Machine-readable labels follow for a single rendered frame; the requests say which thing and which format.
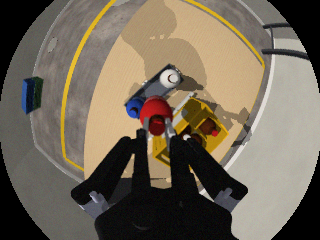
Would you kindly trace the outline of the blue bottle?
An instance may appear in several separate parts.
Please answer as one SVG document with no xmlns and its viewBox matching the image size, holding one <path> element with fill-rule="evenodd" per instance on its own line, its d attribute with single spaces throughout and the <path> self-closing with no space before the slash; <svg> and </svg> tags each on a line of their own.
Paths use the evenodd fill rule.
<svg viewBox="0 0 320 240">
<path fill-rule="evenodd" d="M 126 106 L 126 112 L 131 118 L 139 118 L 145 100 L 142 97 L 134 97 Z"/>
</svg>

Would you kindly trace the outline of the red bottle with pale label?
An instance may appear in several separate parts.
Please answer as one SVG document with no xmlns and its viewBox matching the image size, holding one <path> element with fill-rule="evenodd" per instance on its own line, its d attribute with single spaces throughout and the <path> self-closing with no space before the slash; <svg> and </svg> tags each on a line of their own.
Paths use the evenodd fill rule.
<svg viewBox="0 0 320 240">
<path fill-rule="evenodd" d="M 149 132 L 160 136 L 165 131 L 165 118 L 173 122 L 173 111 L 168 102 L 161 96 L 149 97 L 140 111 L 140 122 L 143 126 L 144 117 L 149 117 Z"/>
</svg>

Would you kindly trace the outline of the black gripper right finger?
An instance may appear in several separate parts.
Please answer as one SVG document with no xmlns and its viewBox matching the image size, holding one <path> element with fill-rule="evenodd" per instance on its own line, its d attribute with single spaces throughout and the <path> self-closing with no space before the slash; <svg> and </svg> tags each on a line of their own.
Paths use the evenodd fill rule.
<svg viewBox="0 0 320 240">
<path fill-rule="evenodd" d="M 165 118 L 171 186 L 178 189 L 181 222 L 186 226 L 195 226 L 206 216 L 194 173 L 214 203 L 231 213 L 248 193 L 248 188 L 232 178 L 196 139 L 182 140 L 174 130 L 170 118 Z M 194 173 L 190 172 L 189 165 Z"/>
</svg>

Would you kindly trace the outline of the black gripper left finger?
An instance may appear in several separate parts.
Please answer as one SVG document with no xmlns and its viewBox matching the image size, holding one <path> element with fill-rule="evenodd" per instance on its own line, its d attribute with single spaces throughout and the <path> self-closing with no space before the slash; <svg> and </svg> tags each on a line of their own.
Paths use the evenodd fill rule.
<svg viewBox="0 0 320 240">
<path fill-rule="evenodd" d="M 135 154 L 130 218 L 133 225 L 140 230 L 148 230 L 155 225 L 147 153 L 148 124 L 149 117 L 144 117 L 143 127 L 136 130 L 136 138 L 122 137 L 90 177 L 72 189 L 71 197 L 94 220 L 107 210 L 107 202 L 111 198 L 132 154 Z"/>
</svg>

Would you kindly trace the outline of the dark brown bottle with cream cap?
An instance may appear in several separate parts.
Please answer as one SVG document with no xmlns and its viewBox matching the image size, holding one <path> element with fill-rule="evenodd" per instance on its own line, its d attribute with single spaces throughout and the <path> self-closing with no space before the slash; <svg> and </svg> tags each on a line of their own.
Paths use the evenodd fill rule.
<svg viewBox="0 0 320 240">
<path fill-rule="evenodd" d="M 196 132 L 196 130 L 190 135 L 191 138 L 196 139 L 201 145 L 202 145 L 202 138 L 200 135 Z"/>
</svg>

